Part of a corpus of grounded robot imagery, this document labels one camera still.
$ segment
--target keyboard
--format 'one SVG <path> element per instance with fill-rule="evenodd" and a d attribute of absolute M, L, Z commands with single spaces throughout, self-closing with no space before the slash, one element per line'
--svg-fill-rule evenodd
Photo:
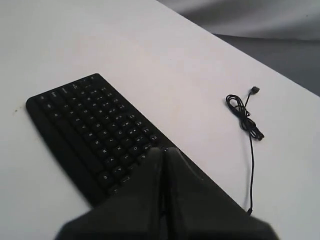
<path fill-rule="evenodd" d="M 29 98 L 26 109 L 93 207 L 130 180 L 151 147 L 175 147 L 97 73 Z"/>

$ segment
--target white table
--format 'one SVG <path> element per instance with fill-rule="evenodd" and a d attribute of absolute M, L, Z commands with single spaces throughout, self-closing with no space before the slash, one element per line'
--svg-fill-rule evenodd
<path fill-rule="evenodd" d="M 249 139 L 224 99 L 260 87 L 253 215 L 284 240 L 320 238 L 319 97 L 153 0 L 2 1 L 0 16 L 0 239 L 52 239 L 90 209 L 25 102 L 92 73 L 245 209 Z"/>

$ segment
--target space bar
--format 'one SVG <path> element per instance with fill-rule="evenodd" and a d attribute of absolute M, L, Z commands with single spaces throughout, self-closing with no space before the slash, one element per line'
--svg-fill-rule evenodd
<path fill-rule="evenodd" d="M 86 167 L 94 174 L 97 174 L 104 170 L 102 164 L 96 158 L 90 149 L 85 145 L 82 138 L 71 127 L 71 125 L 65 120 L 59 120 L 56 122 L 57 127 L 62 131 L 65 139 L 72 146 L 74 151 L 83 160 Z"/>

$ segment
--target gray fabric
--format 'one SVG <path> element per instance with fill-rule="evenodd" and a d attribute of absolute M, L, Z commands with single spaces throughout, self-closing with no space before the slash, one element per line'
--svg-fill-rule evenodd
<path fill-rule="evenodd" d="M 158 0 L 213 34 L 320 40 L 320 0 Z"/>
<path fill-rule="evenodd" d="M 218 37 L 320 96 L 320 41 Z"/>

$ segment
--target black cable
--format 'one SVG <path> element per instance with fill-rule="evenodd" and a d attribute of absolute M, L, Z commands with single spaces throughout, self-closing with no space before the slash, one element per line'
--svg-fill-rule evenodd
<path fill-rule="evenodd" d="M 249 141 L 250 141 L 250 148 L 251 148 L 251 161 L 252 161 L 252 167 L 251 167 L 251 180 L 250 180 L 250 208 L 248 209 L 247 213 L 251 215 L 253 211 L 253 197 L 252 197 L 252 187 L 254 183 L 254 169 L 255 169 L 255 157 L 254 157 L 254 147 L 252 144 L 252 139 L 256 139 L 261 141 L 265 136 L 262 134 L 262 132 L 259 131 L 254 121 L 252 121 L 249 116 L 250 112 L 246 109 L 249 98 L 251 95 L 256 94 L 259 92 L 259 88 L 254 86 L 245 101 L 245 104 L 242 102 L 241 98 L 237 95 L 228 95 L 225 98 L 226 104 L 231 110 L 231 112 L 240 120 L 240 126 L 241 128 L 249 133 Z"/>

